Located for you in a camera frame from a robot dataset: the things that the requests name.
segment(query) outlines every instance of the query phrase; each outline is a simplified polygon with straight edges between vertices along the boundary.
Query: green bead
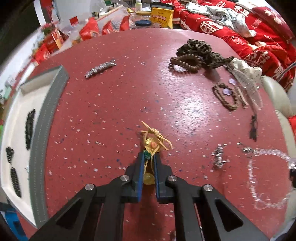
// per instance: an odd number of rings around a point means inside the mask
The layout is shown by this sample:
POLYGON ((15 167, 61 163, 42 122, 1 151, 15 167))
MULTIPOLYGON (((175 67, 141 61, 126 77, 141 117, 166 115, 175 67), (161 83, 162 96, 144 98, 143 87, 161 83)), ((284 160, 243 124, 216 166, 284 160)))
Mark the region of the green bead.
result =
POLYGON ((148 151, 144 150, 143 154, 144 154, 145 160, 150 160, 151 159, 151 154, 148 151))

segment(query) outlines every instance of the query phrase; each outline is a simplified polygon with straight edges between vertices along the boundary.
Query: white bottle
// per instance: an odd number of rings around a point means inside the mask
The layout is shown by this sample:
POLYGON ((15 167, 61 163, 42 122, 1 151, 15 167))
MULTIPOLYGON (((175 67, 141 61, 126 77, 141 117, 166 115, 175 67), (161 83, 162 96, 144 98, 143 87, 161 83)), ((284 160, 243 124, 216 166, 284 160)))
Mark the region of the white bottle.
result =
POLYGON ((136 0, 136 12, 142 10, 142 1, 141 0, 136 0))

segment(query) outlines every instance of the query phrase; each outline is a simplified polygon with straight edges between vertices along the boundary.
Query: red speckled table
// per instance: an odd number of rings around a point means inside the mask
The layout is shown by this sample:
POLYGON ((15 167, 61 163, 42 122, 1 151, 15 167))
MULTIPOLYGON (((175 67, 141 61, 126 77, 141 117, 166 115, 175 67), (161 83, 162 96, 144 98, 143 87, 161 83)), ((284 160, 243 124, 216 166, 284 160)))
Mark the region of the red speckled table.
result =
MULTIPOLYGON (((211 35, 143 29, 82 42, 35 69, 33 75, 62 64, 70 75, 47 146, 49 217, 85 184, 106 184, 124 173, 140 150, 139 131, 144 129, 140 121, 144 120, 172 142, 172 150, 161 152, 162 161, 177 176, 194 185, 212 184, 269 237, 277 231, 286 208, 254 208, 247 187, 247 158, 236 145, 287 151, 272 103, 260 89, 264 108, 258 112, 254 143, 248 138, 251 109, 240 106, 229 112, 212 93, 215 82, 228 82, 230 75, 223 67, 196 74, 169 71, 170 57, 190 38, 206 41, 224 57, 237 57, 223 40, 211 35), (117 66, 85 79, 86 71, 111 58, 117 66), (223 143, 230 162, 213 171, 211 152, 223 143)), ((282 200, 289 187, 286 163, 260 156, 254 166, 257 192, 274 203, 282 200)), ((21 223, 28 237, 36 231, 22 218, 21 223)), ((141 203, 126 205, 123 240, 169 240, 174 226, 173 205, 158 204, 154 187, 145 186, 141 203)))

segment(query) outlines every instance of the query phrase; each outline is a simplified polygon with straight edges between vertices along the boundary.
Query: red bedding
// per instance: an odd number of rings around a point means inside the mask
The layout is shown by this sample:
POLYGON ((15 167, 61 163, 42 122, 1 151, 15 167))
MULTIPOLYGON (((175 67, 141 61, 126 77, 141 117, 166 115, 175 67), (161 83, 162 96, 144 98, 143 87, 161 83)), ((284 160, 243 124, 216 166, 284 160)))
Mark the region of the red bedding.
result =
MULTIPOLYGON (((257 32, 255 37, 243 38, 238 33, 228 27, 213 22, 210 18, 189 12, 185 6, 177 0, 161 0, 162 3, 168 3, 175 6, 173 13, 173 22, 179 23, 184 29, 214 35, 227 42, 234 51, 245 60, 250 66, 258 66, 263 74, 278 79, 279 75, 296 60, 295 48, 291 43, 287 43, 265 22, 258 18, 252 12, 247 11, 241 6, 230 1, 220 0, 197 0, 200 5, 216 5, 219 7, 231 8, 238 13, 246 16, 246 24, 249 29, 257 32), (266 43, 252 49, 252 45, 260 42, 266 43)), ((295 68, 292 68, 279 81, 281 86, 288 91, 293 84, 295 68)))

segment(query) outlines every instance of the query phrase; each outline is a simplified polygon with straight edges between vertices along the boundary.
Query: yellow box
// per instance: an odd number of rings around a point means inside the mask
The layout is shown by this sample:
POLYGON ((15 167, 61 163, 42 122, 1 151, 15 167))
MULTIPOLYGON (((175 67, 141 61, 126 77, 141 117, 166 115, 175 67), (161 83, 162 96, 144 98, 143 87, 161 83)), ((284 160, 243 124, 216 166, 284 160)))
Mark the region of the yellow box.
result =
POLYGON ((151 21, 161 23, 162 28, 173 28, 173 12, 174 10, 154 7, 151 11, 151 21))

